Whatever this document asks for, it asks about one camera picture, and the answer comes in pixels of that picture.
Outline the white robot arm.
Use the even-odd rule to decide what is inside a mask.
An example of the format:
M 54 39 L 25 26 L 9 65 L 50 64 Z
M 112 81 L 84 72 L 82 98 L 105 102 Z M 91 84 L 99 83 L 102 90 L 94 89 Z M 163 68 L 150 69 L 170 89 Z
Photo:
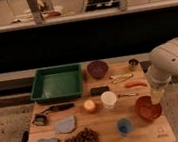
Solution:
M 151 103 L 156 105 L 163 97 L 163 88 L 178 76 L 178 37 L 152 49 L 149 53 L 150 67 L 146 72 L 149 81 Z

